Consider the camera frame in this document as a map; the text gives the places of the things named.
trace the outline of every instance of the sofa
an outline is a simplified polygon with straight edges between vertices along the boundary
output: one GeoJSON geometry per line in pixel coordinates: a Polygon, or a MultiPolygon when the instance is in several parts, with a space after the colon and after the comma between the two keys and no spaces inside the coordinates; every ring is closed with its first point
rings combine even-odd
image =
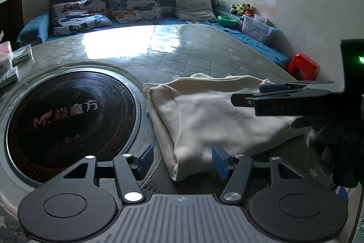
{"type": "MultiPolygon", "coordinates": [[[[26,44],[31,44],[32,46],[38,45],[43,42],[56,40],[63,37],[68,37],[72,35],[82,34],[82,33],[74,33],[65,36],[54,36],[53,29],[52,29],[52,5],[57,3],[64,3],[64,2],[74,2],[79,0],[49,0],[49,12],[44,13],[38,16],[35,16],[21,31],[17,40],[16,40],[16,47],[22,47],[26,44]]],[[[88,30],[86,32],[91,31],[100,31],[105,29],[111,28],[120,28],[120,27],[128,27],[128,26],[141,26],[141,25],[178,25],[178,24],[186,24],[190,22],[182,21],[176,18],[175,16],[175,0],[159,0],[161,11],[162,11],[162,18],[155,19],[155,20],[141,20],[135,21],[130,23],[119,23],[114,18],[110,18],[112,21],[112,26],[105,27],[105,28],[94,28],[88,30]]],[[[216,8],[215,14],[222,14],[222,11],[218,9],[219,4],[215,3],[214,0],[211,0],[212,7],[216,8]]],[[[109,4],[107,2],[106,9],[109,10],[109,4]]],[[[196,21],[195,23],[202,23],[210,26],[214,26],[222,31],[225,31],[232,37],[244,42],[249,47],[253,48],[254,50],[258,51],[262,55],[266,56],[268,59],[276,63],[281,68],[285,68],[286,65],[289,63],[290,58],[280,51],[271,46],[263,45],[262,43],[256,41],[255,39],[243,34],[241,31],[236,29],[231,29],[222,26],[219,23],[211,23],[209,21],[196,21]]]]}

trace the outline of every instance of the green bowl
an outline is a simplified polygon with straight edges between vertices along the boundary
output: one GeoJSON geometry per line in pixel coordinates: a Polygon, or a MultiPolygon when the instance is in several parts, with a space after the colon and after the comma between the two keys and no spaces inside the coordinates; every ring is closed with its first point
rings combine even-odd
{"type": "Polygon", "coordinates": [[[238,23],[237,20],[225,16],[219,16],[217,20],[221,25],[226,27],[234,27],[238,23]]]}

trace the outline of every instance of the pillow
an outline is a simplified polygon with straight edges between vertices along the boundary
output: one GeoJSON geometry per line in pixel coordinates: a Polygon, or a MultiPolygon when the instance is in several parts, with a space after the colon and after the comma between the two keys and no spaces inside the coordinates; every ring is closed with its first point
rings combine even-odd
{"type": "Polygon", "coordinates": [[[211,0],[176,0],[176,17],[184,21],[217,22],[211,0]]]}
{"type": "Polygon", "coordinates": [[[119,23],[162,17],[159,0],[108,0],[112,15],[119,23]]]}
{"type": "Polygon", "coordinates": [[[53,33],[61,36],[108,26],[112,26],[112,22],[105,15],[69,15],[53,21],[53,33]]]}
{"type": "Polygon", "coordinates": [[[106,0],[57,3],[52,6],[53,34],[61,36],[112,26],[105,13],[106,0]]]}

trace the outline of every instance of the red plastic stool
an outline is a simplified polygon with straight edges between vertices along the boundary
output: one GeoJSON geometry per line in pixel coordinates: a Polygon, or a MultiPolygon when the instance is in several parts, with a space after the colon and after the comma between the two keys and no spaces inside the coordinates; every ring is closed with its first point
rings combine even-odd
{"type": "Polygon", "coordinates": [[[296,80],[313,81],[319,74],[320,66],[307,57],[305,54],[298,53],[292,59],[290,65],[288,65],[286,72],[293,76],[296,80]]]}

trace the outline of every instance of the gray gripper base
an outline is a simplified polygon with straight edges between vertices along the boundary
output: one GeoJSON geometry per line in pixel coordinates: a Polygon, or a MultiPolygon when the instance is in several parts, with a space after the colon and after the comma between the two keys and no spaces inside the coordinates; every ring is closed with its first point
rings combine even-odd
{"type": "Polygon", "coordinates": [[[237,206],[213,195],[153,194],[141,205],[126,206],[103,233],[87,243],[274,243],[237,206]]]}

